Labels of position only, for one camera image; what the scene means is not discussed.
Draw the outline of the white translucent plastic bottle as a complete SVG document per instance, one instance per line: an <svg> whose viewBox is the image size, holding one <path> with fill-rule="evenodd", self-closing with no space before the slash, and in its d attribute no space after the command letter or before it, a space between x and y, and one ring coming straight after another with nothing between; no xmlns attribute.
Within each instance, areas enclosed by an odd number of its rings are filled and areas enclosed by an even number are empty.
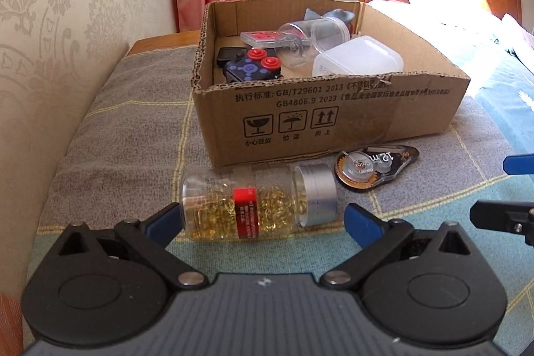
<svg viewBox="0 0 534 356"><path fill-rule="evenodd" d="M396 51L364 35L319 54L313 62L312 75L375 76L403 70L404 60Z"/></svg>

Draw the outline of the black digital timer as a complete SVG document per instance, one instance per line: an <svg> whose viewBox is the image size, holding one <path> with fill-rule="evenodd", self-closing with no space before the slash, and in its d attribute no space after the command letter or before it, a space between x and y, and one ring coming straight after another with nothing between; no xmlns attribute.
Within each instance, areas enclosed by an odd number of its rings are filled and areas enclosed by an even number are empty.
<svg viewBox="0 0 534 356"><path fill-rule="evenodd" d="M216 65L223 68L228 62L239 61L246 54L245 47L221 47L216 57Z"/></svg>

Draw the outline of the black toy train red wheels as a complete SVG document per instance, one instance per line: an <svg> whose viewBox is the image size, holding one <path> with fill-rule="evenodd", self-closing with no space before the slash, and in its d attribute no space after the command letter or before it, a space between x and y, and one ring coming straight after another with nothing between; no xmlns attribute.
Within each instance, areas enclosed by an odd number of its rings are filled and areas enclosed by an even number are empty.
<svg viewBox="0 0 534 356"><path fill-rule="evenodd" d="M249 49L224 66L227 83L281 79L281 60L272 51Z"/></svg>

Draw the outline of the clear plastic jar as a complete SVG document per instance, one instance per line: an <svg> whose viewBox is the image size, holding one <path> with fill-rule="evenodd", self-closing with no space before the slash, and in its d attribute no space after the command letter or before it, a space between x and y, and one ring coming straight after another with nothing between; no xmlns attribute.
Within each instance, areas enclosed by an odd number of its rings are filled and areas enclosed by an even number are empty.
<svg viewBox="0 0 534 356"><path fill-rule="evenodd" d="M288 68L297 68L350 40L349 29L340 19L319 19L285 23L278 29L281 38L275 52L281 63Z"/></svg>

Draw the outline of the clear card case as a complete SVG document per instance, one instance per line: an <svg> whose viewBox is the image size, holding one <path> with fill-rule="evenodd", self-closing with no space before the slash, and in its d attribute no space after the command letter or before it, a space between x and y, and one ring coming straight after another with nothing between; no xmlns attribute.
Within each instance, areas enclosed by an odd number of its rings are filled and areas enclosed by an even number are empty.
<svg viewBox="0 0 534 356"><path fill-rule="evenodd" d="M285 33L279 31L241 32L240 39L245 44L257 49L270 49L284 45Z"/></svg>

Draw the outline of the grey rubber animal toy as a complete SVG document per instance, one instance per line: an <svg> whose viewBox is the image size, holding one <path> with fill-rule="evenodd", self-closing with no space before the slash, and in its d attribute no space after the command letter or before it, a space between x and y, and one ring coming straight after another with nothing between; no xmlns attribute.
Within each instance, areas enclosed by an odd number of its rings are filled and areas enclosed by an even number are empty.
<svg viewBox="0 0 534 356"><path fill-rule="evenodd" d="M315 11L307 8L306 13L304 14L303 20L308 21L308 20L316 20L320 18L339 19L341 20L341 22L345 24L345 26L347 26L347 29L349 30L349 32L352 33L353 32L353 21L356 18L356 14L351 11L342 10L340 8L331 10L325 14L318 14Z"/></svg>

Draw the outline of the correction tape dispenser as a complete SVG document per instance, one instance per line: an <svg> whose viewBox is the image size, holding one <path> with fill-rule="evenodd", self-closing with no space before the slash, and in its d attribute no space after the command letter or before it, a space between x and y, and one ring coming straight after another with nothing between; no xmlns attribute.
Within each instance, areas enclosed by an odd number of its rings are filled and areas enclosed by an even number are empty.
<svg viewBox="0 0 534 356"><path fill-rule="evenodd" d="M419 156L415 147L404 144L364 146L354 151L341 151L334 174L345 188L367 192L394 181Z"/></svg>

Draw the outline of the glass bottle gold capsules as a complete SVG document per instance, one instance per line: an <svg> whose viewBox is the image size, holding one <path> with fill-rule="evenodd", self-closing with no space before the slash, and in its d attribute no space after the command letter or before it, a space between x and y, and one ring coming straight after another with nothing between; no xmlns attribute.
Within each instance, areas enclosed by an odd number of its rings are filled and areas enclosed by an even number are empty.
<svg viewBox="0 0 534 356"><path fill-rule="evenodd" d="M196 170L181 181L184 231L191 240L285 237L337 218L332 170L324 163L266 163Z"/></svg>

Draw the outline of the blue floral bedsheet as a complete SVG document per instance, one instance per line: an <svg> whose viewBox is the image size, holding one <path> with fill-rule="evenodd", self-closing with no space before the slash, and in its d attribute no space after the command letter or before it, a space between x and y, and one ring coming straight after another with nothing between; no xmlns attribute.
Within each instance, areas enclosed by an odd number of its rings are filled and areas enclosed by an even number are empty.
<svg viewBox="0 0 534 356"><path fill-rule="evenodd" d="M373 0L369 5L428 41L465 72L471 78L467 95L488 112L515 152L533 152L533 72L498 36L500 21L460 24L396 1Z"/></svg>

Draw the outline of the brown cardboard box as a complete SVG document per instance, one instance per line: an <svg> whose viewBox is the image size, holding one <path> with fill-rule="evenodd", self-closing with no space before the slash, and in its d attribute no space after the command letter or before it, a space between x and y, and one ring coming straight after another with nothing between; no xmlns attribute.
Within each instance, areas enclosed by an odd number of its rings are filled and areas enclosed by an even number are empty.
<svg viewBox="0 0 534 356"><path fill-rule="evenodd" d="M395 50L398 73L322 76L285 69L281 79L229 84L216 65L246 31L273 31L307 9L356 14L356 33ZM241 0L204 12L192 71L196 113L211 163L307 158L428 134L450 125L469 76L428 41L361 2Z"/></svg>

